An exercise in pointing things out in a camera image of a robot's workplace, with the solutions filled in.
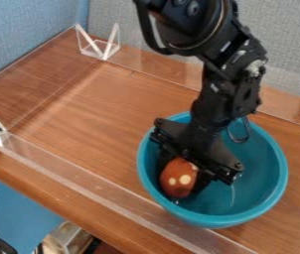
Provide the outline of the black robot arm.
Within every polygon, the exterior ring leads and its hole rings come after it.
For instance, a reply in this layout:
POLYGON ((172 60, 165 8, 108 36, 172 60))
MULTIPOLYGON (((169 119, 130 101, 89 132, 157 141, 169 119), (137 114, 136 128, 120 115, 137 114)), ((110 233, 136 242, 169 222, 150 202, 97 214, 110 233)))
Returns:
POLYGON ((160 145, 157 171, 166 196, 185 198, 213 181, 232 184, 244 170, 223 134, 256 112, 267 50, 239 20, 236 0, 133 0, 144 39, 162 55, 204 63, 203 89, 191 121, 158 118, 150 139, 160 145))

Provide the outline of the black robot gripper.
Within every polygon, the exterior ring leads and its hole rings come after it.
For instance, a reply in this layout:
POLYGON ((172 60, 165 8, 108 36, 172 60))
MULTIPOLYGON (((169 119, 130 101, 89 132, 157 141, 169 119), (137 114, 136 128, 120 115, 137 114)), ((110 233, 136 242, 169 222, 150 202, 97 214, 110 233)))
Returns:
POLYGON ((184 158, 199 168, 191 196, 201 193, 212 181, 231 185, 244 171, 244 165, 227 147, 224 126, 208 125, 196 118, 188 123, 157 118, 150 140, 160 145, 157 176, 176 158, 184 158))

